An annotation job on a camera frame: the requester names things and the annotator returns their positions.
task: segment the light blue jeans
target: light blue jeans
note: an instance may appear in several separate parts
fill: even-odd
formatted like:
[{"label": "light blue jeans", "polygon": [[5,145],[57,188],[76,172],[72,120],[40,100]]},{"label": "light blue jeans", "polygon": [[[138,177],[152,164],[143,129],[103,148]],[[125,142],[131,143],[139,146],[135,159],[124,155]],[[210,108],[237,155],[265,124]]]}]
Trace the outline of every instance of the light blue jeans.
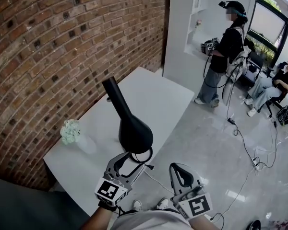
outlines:
[{"label": "light blue jeans", "polygon": [[273,87],[272,79],[270,78],[257,80],[248,93],[254,99],[253,105],[256,110],[259,110],[271,98],[279,97],[282,94],[280,89]]}]

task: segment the black t-shirt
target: black t-shirt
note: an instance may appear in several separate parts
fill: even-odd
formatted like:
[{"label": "black t-shirt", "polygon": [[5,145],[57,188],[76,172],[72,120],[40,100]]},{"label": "black t-shirt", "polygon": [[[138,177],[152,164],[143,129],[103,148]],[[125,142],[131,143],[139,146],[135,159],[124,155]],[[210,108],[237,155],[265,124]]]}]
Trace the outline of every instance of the black t-shirt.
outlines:
[{"label": "black t-shirt", "polygon": [[243,50],[241,33],[236,29],[229,29],[222,37],[220,44],[216,47],[224,57],[212,56],[210,68],[218,73],[223,73],[227,69],[227,61],[231,63]]},{"label": "black t-shirt", "polygon": [[[284,73],[280,70],[273,78],[273,80],[282,80],[285,84],[288,84],[288,72]],[[281,92],[287,91],[281,84],[276,86]]]}]

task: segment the human hand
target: human hand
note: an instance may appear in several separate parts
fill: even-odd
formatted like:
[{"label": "human hand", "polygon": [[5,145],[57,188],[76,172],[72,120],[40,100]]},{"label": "human hand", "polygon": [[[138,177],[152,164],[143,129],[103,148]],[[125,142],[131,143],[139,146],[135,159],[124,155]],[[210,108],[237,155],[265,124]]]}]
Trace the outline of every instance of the human hand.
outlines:
[{"label": "human hand", "polygon": [[277,85],[277,84],[279,84],[281,82],[282,82],[282,80],[277,79],[277,80],[274,80],[273,84]]}]

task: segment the white table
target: white table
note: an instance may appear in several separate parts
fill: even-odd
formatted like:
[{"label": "white table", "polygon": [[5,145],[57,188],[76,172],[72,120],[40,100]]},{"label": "white table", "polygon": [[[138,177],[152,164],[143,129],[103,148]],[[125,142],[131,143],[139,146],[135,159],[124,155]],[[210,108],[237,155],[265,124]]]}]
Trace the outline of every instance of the white table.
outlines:
[{"label": "white table", "polygon": [[[121,81],[119,87],[131,112],[153,132],[152,160],[180,120],[194,93],[140,67]],[[113,104],[107,102],[107,97],[101,98],[79,120],[80,129],[96,142],[96,153],[87,155],[75,144],[64,145],[60,139],[44,157],[64,190],[88,215],[92,215],[98,207],[94,190],[109,160],[124,152],[118,139],[120,118]],[[129,174],[137,165],[127,160],[120,173]]]}]

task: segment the cable connector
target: cable connector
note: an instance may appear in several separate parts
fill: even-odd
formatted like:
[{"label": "cable connector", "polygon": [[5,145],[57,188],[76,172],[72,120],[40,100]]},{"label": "cable connector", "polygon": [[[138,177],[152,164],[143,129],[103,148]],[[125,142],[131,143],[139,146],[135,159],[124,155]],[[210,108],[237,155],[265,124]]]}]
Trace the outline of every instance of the cable connector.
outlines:
[{"label": "cable connector", "polygon": [[228,120],[227,121],[229,121],[232,125],[235,125],[235,121],[233,120],[233,119],[231,119],[231,118],[228,118]]},{"label": "cable connector", "polygon": [[258,171],[259,170],[259,162],[256,161],[256,158],[253,158],[252,162],[255,165],[255,169]]}]

